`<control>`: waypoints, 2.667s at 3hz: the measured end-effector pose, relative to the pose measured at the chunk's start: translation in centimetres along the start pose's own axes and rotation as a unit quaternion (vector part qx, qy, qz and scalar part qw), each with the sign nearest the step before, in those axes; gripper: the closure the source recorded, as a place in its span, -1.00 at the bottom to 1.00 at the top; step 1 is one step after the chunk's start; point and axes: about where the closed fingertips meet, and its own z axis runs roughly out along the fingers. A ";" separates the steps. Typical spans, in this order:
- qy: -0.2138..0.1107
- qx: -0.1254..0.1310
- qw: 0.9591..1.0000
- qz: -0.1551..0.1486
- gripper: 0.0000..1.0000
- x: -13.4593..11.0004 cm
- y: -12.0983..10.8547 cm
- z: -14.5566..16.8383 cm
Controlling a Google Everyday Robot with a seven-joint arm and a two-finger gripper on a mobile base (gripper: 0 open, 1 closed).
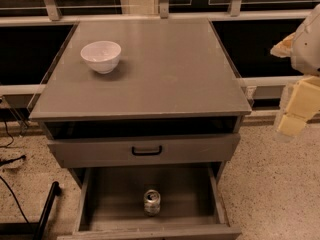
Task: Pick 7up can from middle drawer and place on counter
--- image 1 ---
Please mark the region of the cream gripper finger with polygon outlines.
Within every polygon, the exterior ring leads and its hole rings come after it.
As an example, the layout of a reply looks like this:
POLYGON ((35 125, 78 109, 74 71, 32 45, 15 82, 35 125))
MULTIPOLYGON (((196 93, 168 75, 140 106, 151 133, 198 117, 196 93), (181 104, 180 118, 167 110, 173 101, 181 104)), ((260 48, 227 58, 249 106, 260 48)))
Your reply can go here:
POLYGON ((285 37, 282 41, 277 43, 270 50, 270 54, 279 58, 287 58, 292 55, 292 46, 295 33, 291 33, 285 37))
POLYGON ((286 138, 297 136, 320 111, 320 78, 307 76, 289 85, 280 108, 276 132, 286 138))

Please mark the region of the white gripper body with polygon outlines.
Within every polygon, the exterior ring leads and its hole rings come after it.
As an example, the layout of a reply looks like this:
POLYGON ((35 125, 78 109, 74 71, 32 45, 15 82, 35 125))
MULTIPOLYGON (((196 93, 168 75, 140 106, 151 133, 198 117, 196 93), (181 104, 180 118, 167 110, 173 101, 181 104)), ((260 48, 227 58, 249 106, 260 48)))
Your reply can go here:
POLYGON ((320 4, 296 29, 291 49, 292 67, 305 75, 320 75, 320 4))

